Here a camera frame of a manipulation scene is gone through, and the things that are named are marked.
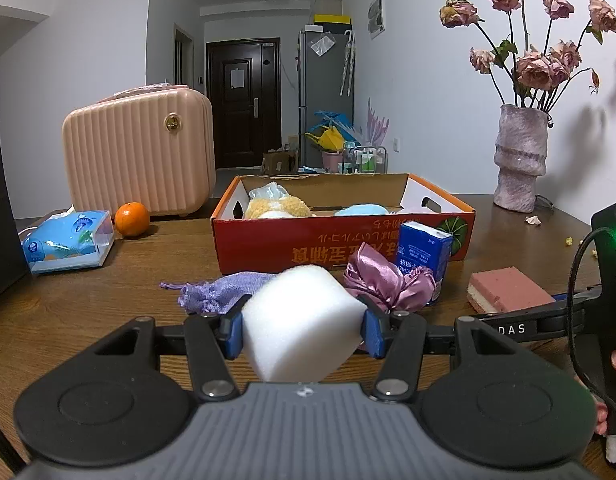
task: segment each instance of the refrigerator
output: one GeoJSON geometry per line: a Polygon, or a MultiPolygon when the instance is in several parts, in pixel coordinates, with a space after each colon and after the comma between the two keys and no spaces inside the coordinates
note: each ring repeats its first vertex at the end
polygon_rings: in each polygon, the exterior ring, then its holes
{"type": "Polygon", "coordinates": [[[344,93],[339,95],[347,36],[333,34],[336,43],[323,56],[317,56],[310,44],[321,36],[320,32],[299,34],[299,163],[311,168],[323,168],[321,152],[304,135],[322,121],[314,113],[320,110],[337,112],[345,114],[351,122],[354,120],[354,81],[348,97],[349,74],[345,77],[344,93]]]}

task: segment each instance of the brown cardboard box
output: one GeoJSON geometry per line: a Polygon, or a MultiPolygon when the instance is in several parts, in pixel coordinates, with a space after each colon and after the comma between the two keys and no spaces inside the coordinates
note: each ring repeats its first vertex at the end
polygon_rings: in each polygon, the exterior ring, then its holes
{"type": "Polygon", "coordinates": [[[294,171],[294,152],[264,153],[262,173],[266,175],[288,174],[294,171]]]}
{"type": "Polygon", "coordinates": [[[415,220],[452,230],[451,260],[466,257],[475,211],[456,197],[413,174],[318,174],[238,176],[212,217],[214,243],[223,274],[242,270],[281,272],[302,264],[344,266],[361,242],[394,261],[399,227],[415,220]],[[243,219],[248,192],[277,182],[302,199],[315,216],[243,219]],[[393,214],[334,216],[354,204],[376,203],[393,214]]]}

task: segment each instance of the orange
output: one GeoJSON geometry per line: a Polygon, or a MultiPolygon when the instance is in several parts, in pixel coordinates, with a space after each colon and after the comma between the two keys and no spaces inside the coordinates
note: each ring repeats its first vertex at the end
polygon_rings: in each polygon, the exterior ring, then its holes
{"type": "Polygon", "coordinates": [[[150,226],[150,213],[142,203],[129,202],[117,210],[114,225],[123,236],[139,236],[150,226]]]}

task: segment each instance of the wooden table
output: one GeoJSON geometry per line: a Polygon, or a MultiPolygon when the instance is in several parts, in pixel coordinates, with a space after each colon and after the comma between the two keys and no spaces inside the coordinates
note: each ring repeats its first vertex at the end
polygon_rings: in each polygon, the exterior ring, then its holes
{"type": "MultiPolygon", "coordinates": [[[[492,205],[487,195],[461,196],[477,210],[467,258],[451,263],[440,300],[424,309],[428,322],[451,325],[457,316],[470,314],[466,288],[470,275],[480,270],[515,266],[547,292],[565,292],[577,242],[590,228],[561,212],[538,210],[542,225],[525,224],[525,215],[492,205]],[[565,238],[572,237],[572,247],[565,238]]],[[[153,223],[151,234],[137,240],[117,240],[101,269],[28,277],[0,297],[0,426],[24,453],[12,426],[12,407],[19,393],[35,379],[83,350],[132,317],[147,314],[158,324],[175,324],[185,318],[177,305],[177,292],[162,290],[159,282],[198,282],[219,278],[210,221],[203,216],[153,223]]],[[[579,284],[598,283],[597,264],[583,260],[579,284]]],[[[565,341],[546,342],[536,352],[562,364],[565,341]]],[[[328,380],[359,381],[370,386],[381,362],[354,355],[328,380]]],[[[230,365],[239,386],[256,380],[242,357],[230,365]]],[[[184,357],[164,357],[162,371],[190,387],[184,357]]],[[[421,387],[447,373],[448,358],[424,359],[421,387]]],[[[598,476],[616,479],[593,441],[583,462],[598,476]]],[[[9,471],[0,462],[0,480],[9,471]]]]}

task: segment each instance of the suitcase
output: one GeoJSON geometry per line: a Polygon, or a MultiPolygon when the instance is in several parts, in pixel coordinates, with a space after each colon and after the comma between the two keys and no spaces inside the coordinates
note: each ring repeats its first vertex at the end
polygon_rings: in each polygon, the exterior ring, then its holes
{"type": "Polygon", "coordinates": [[[119,92],[73,111],[62,128],[72,202],[78,211],[141,202],[150,214],[186,215],[213,192],[213,112],[187,86],[119,92]]]}

